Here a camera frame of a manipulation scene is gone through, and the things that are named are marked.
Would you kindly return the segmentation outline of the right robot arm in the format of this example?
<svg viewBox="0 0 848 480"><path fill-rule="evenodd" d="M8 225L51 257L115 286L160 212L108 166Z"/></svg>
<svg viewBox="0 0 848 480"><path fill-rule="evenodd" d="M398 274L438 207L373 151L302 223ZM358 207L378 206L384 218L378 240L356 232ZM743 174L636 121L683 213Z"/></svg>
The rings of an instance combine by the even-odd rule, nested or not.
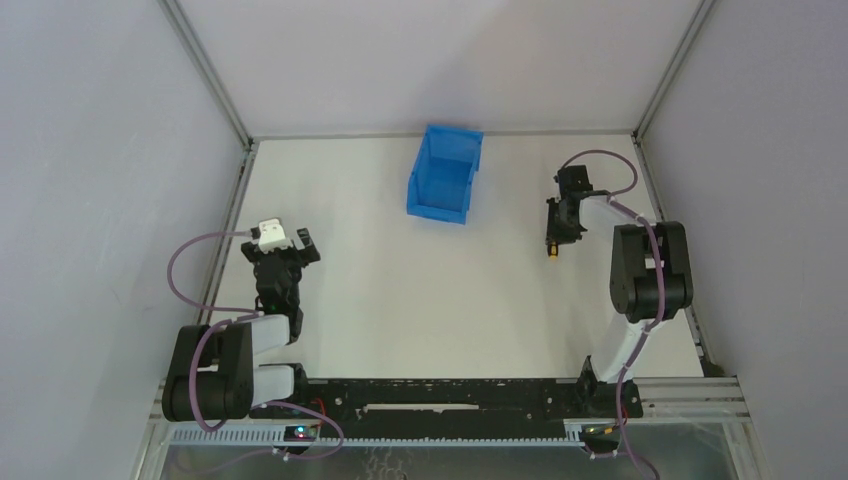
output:
<svg viewBox="0 0 848 480"><path fill-rule="evenodd" d="M554 177L559 194L547 199L545 246L559 249L591 233L611 246L609 295L615 314L577 381L584 400L619 396L652 333L692 303L688 243L679 222L656 222L590 183L584 166Z"/></svg>

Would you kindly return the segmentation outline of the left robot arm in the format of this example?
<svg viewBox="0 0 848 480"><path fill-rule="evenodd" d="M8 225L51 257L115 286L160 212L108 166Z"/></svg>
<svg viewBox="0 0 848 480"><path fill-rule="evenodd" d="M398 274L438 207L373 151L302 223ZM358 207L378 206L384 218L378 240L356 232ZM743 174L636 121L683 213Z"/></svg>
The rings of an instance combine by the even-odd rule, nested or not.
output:
<svg viewBox="0 0 848 480"><path fill-rule="evenodd" d="M257 358L299 339L300 282L321 255L308 229L298 230L296 246L274 219L239 235L255 280L254 305L236 309L234 319L179 330L162 395L171 422L194 421L214 431L255 406L291 398L305 380L298 363L262 364Z"/></svg>

